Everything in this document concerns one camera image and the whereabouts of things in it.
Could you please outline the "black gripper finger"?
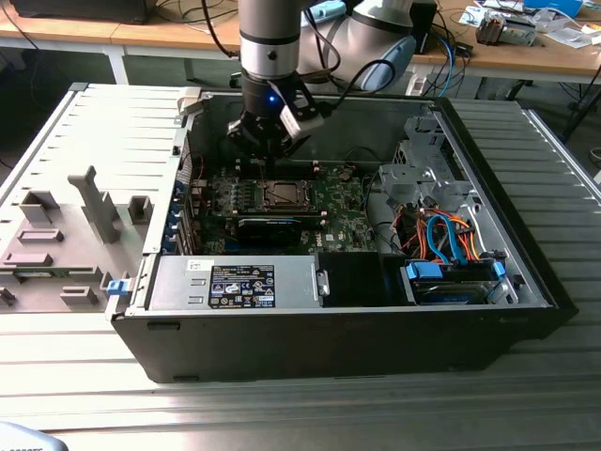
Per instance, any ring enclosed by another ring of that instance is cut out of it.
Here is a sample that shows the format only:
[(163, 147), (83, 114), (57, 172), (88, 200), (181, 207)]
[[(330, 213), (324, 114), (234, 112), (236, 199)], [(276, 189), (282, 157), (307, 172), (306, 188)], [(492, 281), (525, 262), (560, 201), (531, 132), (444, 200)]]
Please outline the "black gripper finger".
[(271, 158), (276, 150), (277, 127), (267, 118), (242, 115), (228, 124), (226, 135), (240, 151), (254, 159)]
[(274, 140), (274, 159), (280, 160), (293, 155), (310, 138), (310, 135), (302, 138), (292, 138), (289, 135), (277, 136)]

